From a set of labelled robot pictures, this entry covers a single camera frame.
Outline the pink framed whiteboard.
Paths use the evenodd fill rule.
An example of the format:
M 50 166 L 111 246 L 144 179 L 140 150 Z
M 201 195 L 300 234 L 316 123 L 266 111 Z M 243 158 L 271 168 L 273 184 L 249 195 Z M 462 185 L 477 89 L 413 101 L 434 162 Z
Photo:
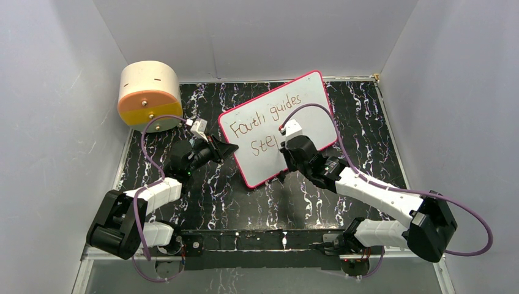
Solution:
M 318 150 L 337 141 L 332 107 L 321 72 L 314 70 L 248 100 L 218 117 L 228 143 L 238 145 L 237 166 L 248 188 L 256 188 L 286 170 L 279 131 L 286 118 L 296 120 Z

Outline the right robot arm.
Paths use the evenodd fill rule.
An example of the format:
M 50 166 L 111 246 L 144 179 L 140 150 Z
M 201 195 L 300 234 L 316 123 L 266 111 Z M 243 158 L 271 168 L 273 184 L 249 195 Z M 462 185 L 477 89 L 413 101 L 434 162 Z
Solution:
M 440 195 L 414 195 L 354 172 L 343 159 L 325 156 L 309 137 L 297 135 L 281 143 L 288 170 L 300 172 L 316 187 L 351 197 L 390 216 L 390 220 L 355 218 L 333 241 L 319 249 L 328 254 L 359 254 L 376 246 L 409 249 L 436 263 L 444 255 L 457 223 Z

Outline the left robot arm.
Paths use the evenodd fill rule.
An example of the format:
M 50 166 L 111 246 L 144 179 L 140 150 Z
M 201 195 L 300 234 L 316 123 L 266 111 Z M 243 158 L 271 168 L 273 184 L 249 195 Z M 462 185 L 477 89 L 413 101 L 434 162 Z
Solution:
M 87 244 L 123 260 L 151 247 L 160 247 L 168 255 L 180 253 L 179 227 L 165 220 L 147 222 L 147 215 L 185 195 L 196 170 L 210 162 L 223 163 L 238 148 L 213 135 L 176 142 L 167 157 L 164 178 L 138 189 L 105 194 L 86 235 Z

